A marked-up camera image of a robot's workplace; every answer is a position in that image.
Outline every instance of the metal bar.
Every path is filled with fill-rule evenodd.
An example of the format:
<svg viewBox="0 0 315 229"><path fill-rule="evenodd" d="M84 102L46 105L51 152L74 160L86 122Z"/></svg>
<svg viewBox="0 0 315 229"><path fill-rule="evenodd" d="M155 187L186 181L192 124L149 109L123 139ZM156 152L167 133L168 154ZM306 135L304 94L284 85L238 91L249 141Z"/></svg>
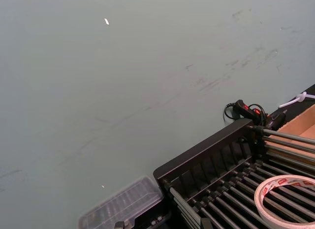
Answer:
<svg viewBox="0 0 315 229"><path fill-rule="evenodd" d="M245 217L243 217L239 212L237 212L234 208L232 208L230 205L224 202L224 200L222 200L219 197L216 197L216 201L218 201L221 205L223 205L223 207L225 207L228 211L230 211L232 214L238 217L238 219L241 220L246 226L252 229L258 229L258 227L256 227L254 224L248 221Z"/></svg>
<svg viewBox="0 0 315 229"><path fill-rule="evenodd" d="M230 195L228 192L223 192L223 195L230 200L232 203L234 203L236 206L242 208L245 212L247 212L249 215L251 215L253 218L255 218L257 221L259 221L261 224L265 225L266 227L270 228L269 225L255 212L253 212L251 209L243 205L240 201L238 201L236 198L234 198L232 195Z"/></svg>
<svg viewBox="0 0 315 229"><path fill-rule="evenodd" d="M256 187L259 186L259 184L252 179L249 179L248 177L244 177L244 180L249 182L252 185L255 185ZM305 215L308 215L311 217L313 220L315 220L315 213L311 212L310 210L302 207L301 205L289 200L288 198L282 196L281 194L274 192L274 191L269 191L270 195L276 197L277 199L281 200L283 203L290 205L293 208L298 209L300 212L304 213Z"/></svg>
<svg viewBox="0 0 315 229"><path fill-rule="evenodd" d="M182 214L186 215L187 218L189 218L189 221L195 225L195 227L199 228L200 224L195 221L195 219L189 214L189 212L178 202L178 200L174 199L174 201L177 203L177 207L180 209Z"/></svg>
<svg viewBox="0 0 315 229"><path fill-rule="evenodd" d="M245 185L244 183L238 181L236 184L240 186L241 188L243 188L243 190L249 192L250 194L253 194L253 195L255 194L255 191L249 186Z"/></svg>
<svg viewBox="0 0 315 229"><path fill-rule="evenodd" d="M198 186L198 183L197 183L196 178L195 178L195 171L193 170L193 168L190 169L190 174L191 174L192 180L193 180L196 188L198 189L198 191L200 191L201 188Z"/></svg>
<svg viewBox="0 0 315 229"><path fill-rule="evenodd" d="M177 199L181 206L183 206L183 208L185 208L200 225L200 216L193 210L193 208L181 197L181 195L173 187L171 187L169 191L174 196L174 198Z"/></svg>
<svg viewBox="0 0 315 229"><path fill-rule="evenodd" d="M283 163L281 163L281 162L278 162L278 161L275 161L275 160L269 160L269 161L272 162L272 163L274 163L274 164L278 164L278 165L280 165L280 166L284 166L284 167L286 167L286 168L288 168L288 169L290 169L290 170L296 171L296 172L298 172L298 173L301 174L301 175L305 175L305 176L308 176L308 177L310 177L310 178L315 178L315 175L312 175L312 174L310 174L310 173L301 171L301 170L296 169L296 168L294 168L294 167L285 165L285 164L283 164ZM268 164L263 164L263 166L268 166L268 168L270 168L270 169L276 168L276 167L270 166L270 165L268 165ZM277 170L276 170L277 172L279 172L279 173L281 173L281 174L283 174L283 175L292 175L292 173L289 173L289 172L287 172L287 171L284 171L284 170L281 170L281 169L278 169L278 168L276 168L276 169L277 169Z"/></svg>
<svg viewBox="0 0 315 229"><path fill-rule="evenodd" d="M225 220L232 228L234 229L241 229L239 226L235 224L228 216L226 216L221 210L219 210L213 203L210 201L207 203L208 206L215 211L223 220Z"/></svg>
<svg viewBox="0 0 315 229"><path fill-rule="evenodd" d="M264 134L271 134L271 135L283 137L285 139L291 139L291 140L296 140L299 142L315 145L314 139L304 138L304 137L300 137L300 136L296 136L296 135L292 135L292 134L281 133L278 131L272 131L272 130L268 130L268 129L263 129L263 132L264 132Z"/></svg>
<svg viewBox="0 0 315 229"><path fill-rule="evenodd" d="M295 169L295 168L293 168L293 167L287 166L287 165L285 165L285 164L279 163L279 162L274 161L274 160L270 160L270 161L273 162L273 163L275 163L275 164L279 164L279 165L282 165L282 166L287 167L287 168L289 168L289 169L295 170L295 171L297 171L297 172L299 172L299 173L301 173L301 174L303 173L303 174L307 175L307 176L310 177L310 178L315 178L315 176L313 176L313 175L311 175L311 174L308 174L308 173L305 173L305 172L303 172L303 171L300 171L300 170L298 170L298 169ZM275 166L271 166L271 165L269 165L269 164L263 163L262 165L265 166L265 167L267 167L267 168L269 168L269 169L272 169L272 170L274 170L274 171L277 171L277 172L279 172L280 174L283 174L283 175L291 175L291 174L292 174L292 173L290 173L290 172L281 170L281 169L279 169L279 168L277 168L277 167L275 167ZM304 192L304 193L307 193L307 194L309 194L309 195L315 197L315 192L312 191L312 190L310 190L310 189L306 189L306 188L304 188L304 187L298 187L298 186L295 186L294 188L297 189L297 190L299 190L299 191L302 191L302 192Z"/></svg>
<svg viewBox="0 0 315 229"><path fill-rule="evenodd" d="M230 187L230 190L231 190L233 193L237 194L239 197L245 199L245 200L246 200L248 203L250 203L251 205L253 205L253 206L256 207L254 200L252 200L252 199L249 198L247 195L245 195L245 194L243 194L242 192L240 192L238 189L236 189L236 188L234 188L233 186L231 186L231 187Z"/></svg>
<svg viewBox="0 0 315 229"><path fill-rule="evenodd" d="M182 217L184 218L185 222L188 224L188 226L192 229L199 229L193 223L187 218L183 213L181 213Z"/></svg>
<svg viewBox="0 0 315 229"><path fill-rule="evenodd" d="M228 147L229 147L229 149L231 151L231 155L233 157L234 163L237 164L237 159L236 159L236 156L235 156L235 153L234 153L235 149L233 147L233 144L229 144Z"/></svg>
<svg viewBox="0 0 315 229"><path fill-rule="evenodd" d="M270 144L265 144L265 147L266 147L266 148L269 148L269 149L277 150L277 151L282 152L282 153L285 153L285 154L289 154L289 155L292 155L292 156L296 156L296 157L298 157L298 158L302 158L302 159L305 159L305 160L307 160L307 161L310 161L310 162L314 162L314 163L315 163L314 158L305 156L305 155L303 155L303 154L294 153L294 152L292 152L292 151L290 151L290 150L283 149L283 148L280 148L280 147L275 147L275 146L272 146L272 145L270 145Z"/></svg>
<svg viewBox="0 0 315 229"><path fill-rule="evenodd" d="M291 163L291 164L295 164L297 166L300 166L300 167L303 167L303 168L307 168L308 170L310 171L315 171L315 167L314 166L311 166L311 165L308 165L308 164L304 164L304 163L301 163L299 161L296 161L296 160L293 160L293 159L289 159L289 158L286 158L286 157L283 157L279 154L274 154L274 153L270 153L269 151L267 152L267 155L269 156L272 156L272 157L275 157L277 159L280 159L280 160L284 160L288 163Z"/></svg>
<svg viewBox="0 0 315 229"><path fill-rule="evenodd" d="M253 177L255 177L256 179L259 179L261 182L263 182L264 180L266 180L266 178L264 178L264 177L262 177L262 176L259 176L258 174L254 173L254 172L251 172L250 174L251 174ZM287 193L288 195L290 195L290 196L292 196L292 197L294 197L294 198L296 198L296 199L298 199L298 200L300 200L300 201L302 201L302 202L304 202L304 203L306 203L306 204L312 206L312 207L315 207L315 202L314 202L314 201L309 200L308 198L306 198L306 197L304 197L304 196L302 196L302 195L300 195L300 194L297 194L296 192L293 192L293 191L291 191L291 190L289 190L289 189L287 189L287 188L285 188L285 187L282 187L282 186L278 187L278 189L279 189L280 191L282 191L282 192L284 192L284 193Z"/></svg>
<svg viewBox="0 0 315 229"><path fill-rule="evenodd" d="M279 168L277 168L277 167L275 167L275 166L271 166L271 165L266 164L266 163L262 163L262 165L265 166L265 167L267 167L267 168L269 168L269 169L271 169L271 170L273 170L273 171L277 171L277 172L279 172L280 174L283 174L283 175L290 175L289 172L283 171L282 169L279 169Z"/></svg>
<svg viewBox="0 0 315 229"><path fill-rule="evenodd" d="M249 192L250 194L254 195L255 191L248 187L247 185L243 184L242 182L236 183L238 186L240 186L245 191ZM289 218L292 218L294 221L298 223L307 223L308 221L304 220L300 216L296 215L295 213L291 212L290 210L286 209L285 207L281 206L280 204L274 202L273 200L269 199L268 197L265 197L264 199L267 204L271 205L272 207L278 209L282 213L286 214Z"/></svg>
<svg viewBox="0 0 315 229"><path fill-rule="evenodd" d="M273 174L273 173L268 172L268 171L266 171L266 170L264 170L264 169L261 169L260 167L257 167L256 169L257 169L257 171L259 171L260 173L266 174L267 176L270 176L270 177L276 176L276 174Z"/></svg>
<svg viewBox="0 0 315 229"><path fill-rule="evenodd" d="M292 213L290 210L286 209L285 207L281 206L280 204L272 201L271 199L265 197L264 200L266 201L267 204L273 206L280 212L286 214L288 217L292 218L298 223L308 223L305 219L301 218L300 216L296 215L295 213Z"/></svg>
<svg viewBox="0 0 315 229"><path fill-rule="evenodd" d="M291 191L291 190L289 190L289 189L287 189L285 187L278 187L278 188L282 192L285 192L288 195L290 195L290 196L292 196L294 198L297 198L298 200L300 200L300 201L302 201L304 203L307 203L308 205L310 205L310 206L315 208L315 202L313 200L310 200L310 199L308 199L308 198L306 198L306 197L304 197L304 196L302 196L302 195L300 195L300 194L298 194L296 192L293 192L293 191Z"/></svg>
<svg viewBox="0 0 315 229"><path fill-rule="evenodd" d="M224 227L221 226L220 223L217 222L217 220L211 216L210 213L207 212L206 209L201 208L200 211L207 217L210 219L211 223L217 228L217 229L224 229Z"/></svg>
<svg viewBox="0 0 315 229"><path fill-rule="evenodd" d="M308 153L315 154L315 149L312 149L312 148L309 148L309 147L306 147L306 146L302 146L302 145L298 145L298 144L294 144L294 143L289 143L289 142L273 139L273 138L270 138L270 137L263 137L262 139L265 140L265 141L269 141L269 142L275 143L275 144L280 144L280 145L283 145L283 146L286 146L286 147L299 149L299 150L303 150L303 151L308 152Z"/></svg>
<svg viewBox="0 0 315 229"><path fill-rule="evenodd" d="M315 213L312 211L302 207L301 205L289 200L288 198L282 196L281 194L278 194L277 192L270 191L269 192L272 196L282 200L285 204L290 205L291 207L298 209L300 212L304 213L305 215L308 215L309 217L313 218L315 220Z"/></svg>

